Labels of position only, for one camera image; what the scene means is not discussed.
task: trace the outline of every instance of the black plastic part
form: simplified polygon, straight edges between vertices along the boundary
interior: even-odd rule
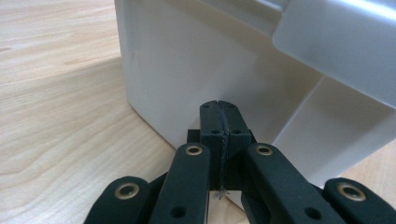
[[[395,210],[358,182],[332,179],[324,190],[309,184],[276,147],[256,144],[235,105],[212,101],[200,113],[201,130],[188,130],[168,174],[149,184],[130,176],[112,182],[84,223],[206,223],[210,189],[242,190],[252,224],[396,223]],[[126,183],[139,187],[134,197],[120,197],[133,195],[133,188],[121,191]],[[343,193],[340,184],[355,189]],[[354,198],[359,190],[364,200]]]
[[[116,197],[117,188],[126,183],[139,187],[137,194],[127,200]],[[149,184],[140,178],[125,176],[113,181],[92,206],[85,224],[147,223],[149,218]]]
[[[245,166],[268,205],[271,223],[345,223],[276,147],[251,145]]]
[[[251,133],[239,109],[211,101],[201,105],[200,116],[200,142],[210,148],[212,156],[210,189],[241,189],[242,152],[250,145]]]
[[[206,223],[210,151],[199,143],[181,146],[163,182],[149,223]]]
[[[355,190],[347,188],[344,193],[349,193],[352,199],[344,196],[340,186],[353,186],[362,191],[364,200],[353,200],[353,193]],[[345,179],[335,178],[326,182],[323,197],[332,204],[332,207],[340,214],[347,223],[381,223],[394,224],[396,223],[395,210],[384,200],[378,197],[371,190],[364,187],[362,184]]]
[[[243,192],[241,202],[250,224],[270,223],[271,213],[261,198],[252,197]]]

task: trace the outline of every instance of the screw hole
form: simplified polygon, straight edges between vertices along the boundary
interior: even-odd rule
[[[191,156],[197,156],[202,153],[202,149],[200,147],[187,147],[186,153]]]
[[[314,219],[314,220],[319,220],[319,219],[321,219],[321,213],[317,210],[317,209],[315,209],[315,208],[312,208],[312,207],[307,207],[307,208],[305,208],[305,214],[308,216],[308,217],[310,217],[310,218],[312,218],[312,219]]]
[[[362,202],[366,200],[366,195],[363,191],[348,183],[339,183],[337,189],[344,197],[352,201]]]
[[[171,210],[171,216],[174,218],[181,218],[181,217],[186,216],[186,208],[184,208],[182,206],[174,207]]]
[[[126,183],[119,185],[114,194],[118,199],[127,200],[131,199],[139,192],[139,186],[135,183]]]
[[[134,191],[133,186],[125,186],[122,189],[120,189],[120,194],[123,196],[126,196]]]
[[[256,151],[263,156],[270,156],[274,153],[274,151],[269,147],[258,146],[256,147]]]

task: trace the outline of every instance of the wooden table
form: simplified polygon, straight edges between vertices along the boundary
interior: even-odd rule
[[[396,206],[396,141],[343,176]],[[128,105],[112,0],[0,2],[0,222],[82,223],[114,179],[175,152]],[[211,197],[209,223],[248,223]]]

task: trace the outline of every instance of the white plastic bin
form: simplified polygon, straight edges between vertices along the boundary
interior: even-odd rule
[[[201,104],[231,102],[321,186],[396,137],[395,8],[116,0],[129,102],[174,147],[199,128]]]

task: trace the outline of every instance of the plastic container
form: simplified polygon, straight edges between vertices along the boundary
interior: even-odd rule
[[[396,4],[116,1],[132,107],[174,147],[199,106],[237,105],[312,183],[396,137]]]

